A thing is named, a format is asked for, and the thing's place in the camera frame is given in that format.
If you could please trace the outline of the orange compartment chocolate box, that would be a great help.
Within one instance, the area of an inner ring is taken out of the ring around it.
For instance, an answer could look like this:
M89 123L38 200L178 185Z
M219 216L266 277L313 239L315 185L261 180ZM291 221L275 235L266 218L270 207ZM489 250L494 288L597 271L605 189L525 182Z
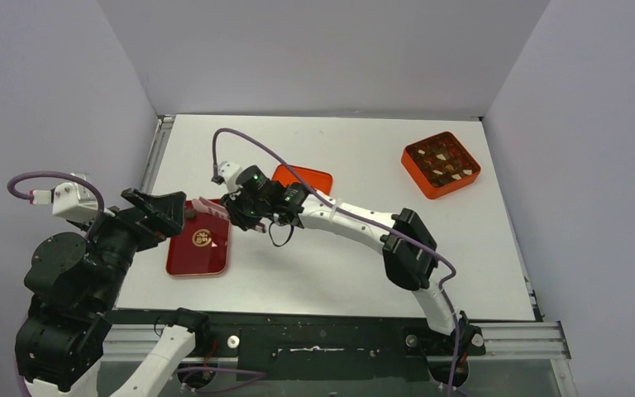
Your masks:
M426 151L426 155L418 155L417 149ZM438 154L447 160L439 160ZM427 199L438 199L473 184L481 172L479 163L452 132L440 132L405 146L400 161ZM436 175L433 170L441 170L446 176Z

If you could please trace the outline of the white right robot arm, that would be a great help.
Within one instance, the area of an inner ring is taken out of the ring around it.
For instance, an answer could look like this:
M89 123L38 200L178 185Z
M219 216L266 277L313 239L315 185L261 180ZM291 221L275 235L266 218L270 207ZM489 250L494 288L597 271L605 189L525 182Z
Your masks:
M214 166L212 180L227 188L221 205L232 225L243 231L270 232L273 226L320 230L367 246L383 257L387 279L413 294L438 351L463 357L473 348L484 348L481 330L454 308L443 283L431 279L444 260L413 210L382 213L360 208L309 188L302 181L283 185L255 165L243 168L224 161Z

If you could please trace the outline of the orange box lid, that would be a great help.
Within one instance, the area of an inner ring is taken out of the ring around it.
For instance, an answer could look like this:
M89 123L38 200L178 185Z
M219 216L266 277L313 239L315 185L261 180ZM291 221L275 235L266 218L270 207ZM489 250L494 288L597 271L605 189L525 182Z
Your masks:
M297 165L292 165L292 168L312 188L319 190L327 195L331 193L333 183L331 174L321 170L314 170ZM293 173L291 173L284 165L278 165L276 167L271 179L281 183L284 187L288 187L293 183L299 182L298 178Z

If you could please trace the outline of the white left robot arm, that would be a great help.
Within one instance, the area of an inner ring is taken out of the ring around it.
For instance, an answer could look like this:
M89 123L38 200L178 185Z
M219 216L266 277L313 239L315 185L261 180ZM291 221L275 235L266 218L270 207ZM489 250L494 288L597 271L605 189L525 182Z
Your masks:
M126 209L98 212L86 233L62 232L34 251L31 305L15 343L30 396L95 396L112 310L134 256L179 235L186 194L126 189Z

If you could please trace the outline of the pink silicone tongs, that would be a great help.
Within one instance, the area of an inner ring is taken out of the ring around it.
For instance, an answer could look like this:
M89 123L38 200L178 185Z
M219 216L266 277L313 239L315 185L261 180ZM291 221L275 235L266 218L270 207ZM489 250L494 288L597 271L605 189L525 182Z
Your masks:
M262 234L268 232L267 226L262 222L261 217L245 214L236 207L226 208L221 203L216 203L203 197L193 198L190 203L192 209L196 212L220 218L234 227L239 227L242 231L254 231Z

